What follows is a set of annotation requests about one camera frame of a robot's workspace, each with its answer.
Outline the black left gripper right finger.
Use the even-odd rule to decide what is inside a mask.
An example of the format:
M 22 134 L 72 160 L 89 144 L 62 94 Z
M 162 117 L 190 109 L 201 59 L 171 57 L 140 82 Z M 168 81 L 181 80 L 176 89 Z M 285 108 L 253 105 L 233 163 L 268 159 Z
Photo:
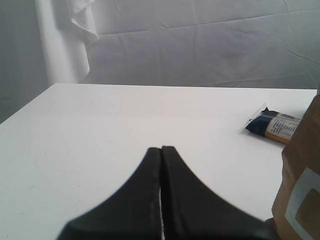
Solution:
M 161 213 L 167 240 L 276 240 L 262 220 L 211 191 L 173 146 L 161 149 Z

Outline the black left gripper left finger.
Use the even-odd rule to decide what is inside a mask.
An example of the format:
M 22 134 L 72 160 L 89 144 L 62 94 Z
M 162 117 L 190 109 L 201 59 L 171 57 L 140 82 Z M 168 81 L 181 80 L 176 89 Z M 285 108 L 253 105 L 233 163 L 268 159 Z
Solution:
M 160 240 L 161 151 L 151 147 L 112 196 L 69 221 L 60 240 Z

